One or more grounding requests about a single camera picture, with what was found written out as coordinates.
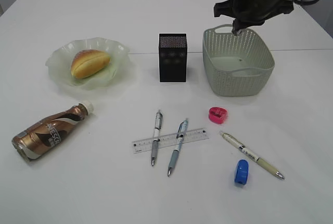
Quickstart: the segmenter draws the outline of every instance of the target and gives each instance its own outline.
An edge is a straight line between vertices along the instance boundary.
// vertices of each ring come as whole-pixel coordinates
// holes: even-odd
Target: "pencil sharpener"
[[[222,124],[228,117],[228,111],[225,108],[213,107],[209,109],[209,119],[217,124]]]
[[[160,34],[160,82],[186,82],[186,34]]]
[[[235,183],[245,185],[248,180],[249,163],[246,160],[240,160],[235,171]]]

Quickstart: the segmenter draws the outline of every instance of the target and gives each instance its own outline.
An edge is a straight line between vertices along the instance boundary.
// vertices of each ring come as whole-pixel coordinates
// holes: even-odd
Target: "mechanical pen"
[[[163,115],[161,113],[161,110],[158,110],[155,118],[155,128],[154,128],[153,137],[158,137],[160,135],[162,121],[163,121]],[[152,166],[155,165],[157,159],[158,142],[159,140],[157,138],[152,142],[151,155],[150,155],[150,161]]]
[[[266,162],[263,158],[258,156],[255,152],[245,147],[241,142],[239,142],[236,138],[234,138],[231,134],[224,133],[220,131],[220,135],[225,139],[228,143],[230,143],[235,148],[239,149],[243,152],[247,157],[249,157],[252,161],[257,163],[260,167],[265,169],[270,174],[274,175],[275,177],[284,180],[285,177],[280,173],[277,168]]]
[[[169,162],[168,177],[171,175],[172,171],[174,170],[174,168],[176,166],[178,156],[179,156],[179,152],[181,151],[183,140],[184,140],[184,132],[187,131],[187,126],[188,126],[188,118],[186,118],[186,120],[183,121],[181,123],[181,125],[179,126],[178,134],[177,134],[177,137],[176,137],[177,138],[177,144],[175,145],[175,148],[172,152],[171,159],[170,159],[170,162]]]

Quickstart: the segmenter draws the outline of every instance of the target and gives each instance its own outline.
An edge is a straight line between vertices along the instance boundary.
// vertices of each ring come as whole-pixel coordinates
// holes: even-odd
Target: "frosted glass bowl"
[[[98,73],[76,79],[70,72],[75,55],[85,49],[97,49],[110,54],[110,64]],[[72,41],[52,53],[46,61],[50,78],[60,87],[66,89],[76,87],[83,90],[93,90],[109,85],[116,76],[120,66],[129,60],[129,49],[119,42],[104,38],[92,38]]]

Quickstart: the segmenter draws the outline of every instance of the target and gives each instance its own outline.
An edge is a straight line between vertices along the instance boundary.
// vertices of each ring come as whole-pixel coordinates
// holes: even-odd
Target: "blue pen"
[[[177,134],[177,144],[175,145],[175,149],[172,152],[171,159],[169,162],[169,167],[168,167],[168,177],[171,175],[172,171],[174,170],[179,152],[181,151],[183,140],[184,140],[184,132],[187,131],[187,126],[188,126],[188,118],[186,118],[185,121],[181,123],[178,129],[178,134]]]

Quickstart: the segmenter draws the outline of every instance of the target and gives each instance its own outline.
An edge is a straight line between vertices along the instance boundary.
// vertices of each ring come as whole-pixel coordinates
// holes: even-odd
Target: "clear plastic ruler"
[[[151,138],[147,138],[147,139],[143,139],[143,140],[139,140],[139,141],[134,141],[134,142],[132,142],[134,154],[151,150],[152,142],[154,140],[159,140],[158,148],[170,147],[170,146],[176,145],[177,144],[177,139],[176,139],[177,134],[178,133],[167,134],[167,135],[161,135],[158,137],[151,137]],[[188,143],[188,142],[206,140],[209,138],[208,134],[207,134],[207,130],[204,128],[189,130],[186,133],[183,133],[183,135],[185,136],[184,140],[183,140],[183,144]]]

